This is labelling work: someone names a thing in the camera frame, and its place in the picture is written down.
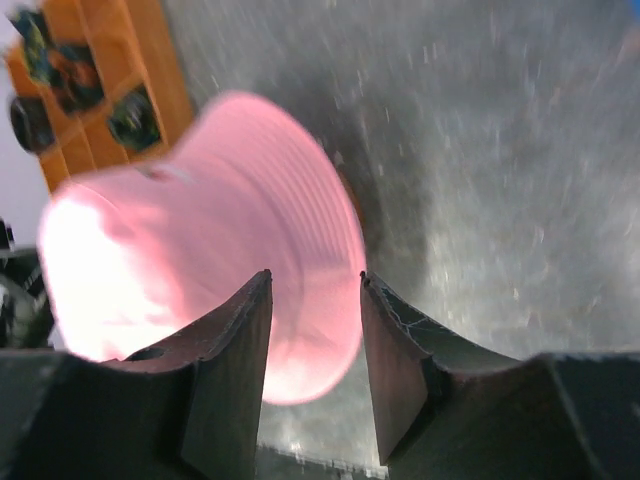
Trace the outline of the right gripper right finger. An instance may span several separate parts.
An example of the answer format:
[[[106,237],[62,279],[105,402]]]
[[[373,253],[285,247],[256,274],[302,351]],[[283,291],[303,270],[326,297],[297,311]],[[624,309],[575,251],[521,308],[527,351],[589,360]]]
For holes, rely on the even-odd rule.
[[[639,357],[483,348],[361,277],[380,462],[393,479],[635,479]]]

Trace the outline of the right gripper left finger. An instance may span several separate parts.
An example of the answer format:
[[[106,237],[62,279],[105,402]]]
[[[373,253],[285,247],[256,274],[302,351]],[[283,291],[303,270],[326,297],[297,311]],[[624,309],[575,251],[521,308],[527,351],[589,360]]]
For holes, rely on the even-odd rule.
[[[5,479],[250,479],[272,276],[123,361],[1,353]]]

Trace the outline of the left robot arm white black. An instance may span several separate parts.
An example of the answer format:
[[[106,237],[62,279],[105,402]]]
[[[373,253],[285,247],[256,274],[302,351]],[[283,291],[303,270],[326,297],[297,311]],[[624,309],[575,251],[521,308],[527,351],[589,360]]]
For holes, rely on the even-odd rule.
[[[1,220],[1,348],[52,349],[54,318],[35,247],[16,247]]]

